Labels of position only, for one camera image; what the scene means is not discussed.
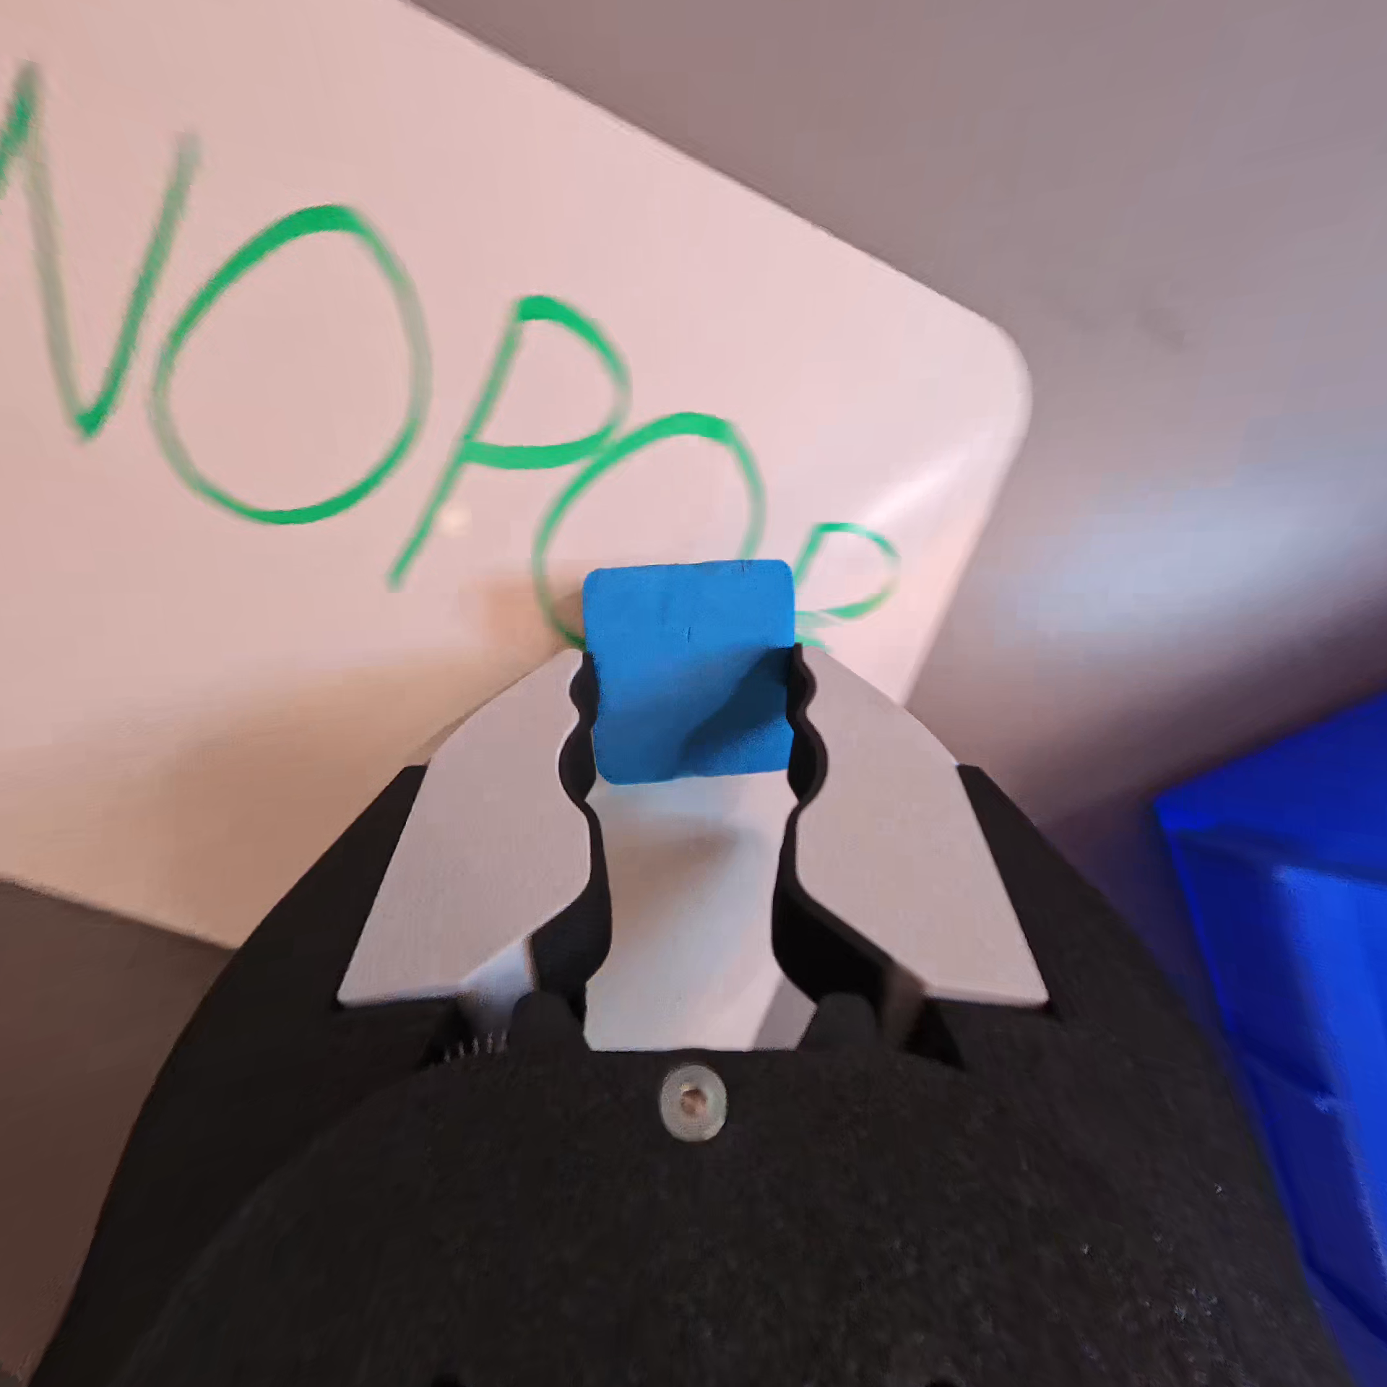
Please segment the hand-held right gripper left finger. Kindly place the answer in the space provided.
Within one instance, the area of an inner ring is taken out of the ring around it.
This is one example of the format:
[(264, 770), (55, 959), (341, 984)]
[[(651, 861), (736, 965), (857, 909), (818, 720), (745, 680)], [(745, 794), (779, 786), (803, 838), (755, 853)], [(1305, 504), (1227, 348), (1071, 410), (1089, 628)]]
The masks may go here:
[(463, 999), (498, 1024), (527, 991), (584, 991), (614, 944), (595, 786), (595, 669), (560, 650), (451, 727), (425, 766), (344, 1010)]

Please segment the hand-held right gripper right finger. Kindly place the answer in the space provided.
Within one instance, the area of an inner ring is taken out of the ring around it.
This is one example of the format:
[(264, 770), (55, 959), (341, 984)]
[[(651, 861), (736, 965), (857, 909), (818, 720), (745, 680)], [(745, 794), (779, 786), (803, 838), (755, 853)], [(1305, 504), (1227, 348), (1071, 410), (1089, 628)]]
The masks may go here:
[(818, 649), (789, 650), (787, 720), (782, 979), (813, 1004), (861, 998), (880, 1024), (917, 1024), (927, 999), (1048, 1010), (954, 753)]

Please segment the blue whiteboard eraser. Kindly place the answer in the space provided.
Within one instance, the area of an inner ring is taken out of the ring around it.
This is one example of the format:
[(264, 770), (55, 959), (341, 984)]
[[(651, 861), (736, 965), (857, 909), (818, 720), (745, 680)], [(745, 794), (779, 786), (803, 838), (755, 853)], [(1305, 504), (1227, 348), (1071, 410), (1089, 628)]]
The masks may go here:
[(584, 577), (584, 649), (611, 786), (789, 770), (789, 563), (595, 569)]

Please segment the blue storage bin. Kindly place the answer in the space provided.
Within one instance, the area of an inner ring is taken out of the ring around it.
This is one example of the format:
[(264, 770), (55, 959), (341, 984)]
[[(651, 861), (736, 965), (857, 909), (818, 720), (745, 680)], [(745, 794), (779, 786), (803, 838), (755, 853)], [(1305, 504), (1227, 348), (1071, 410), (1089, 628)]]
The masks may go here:
[(1387, 1383), (1387, 692), (1154, 801), (1313, 1293)]

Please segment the white whiteboard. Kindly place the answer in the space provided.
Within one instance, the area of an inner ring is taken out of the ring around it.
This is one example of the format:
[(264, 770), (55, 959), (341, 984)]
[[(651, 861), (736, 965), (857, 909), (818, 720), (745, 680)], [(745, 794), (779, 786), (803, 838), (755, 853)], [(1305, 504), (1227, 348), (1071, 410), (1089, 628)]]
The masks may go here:
[(976, 313), (418, 6), (6, 6), (6, 884), (240, 944), (594, 569), (902, 704), (1028, 421)]

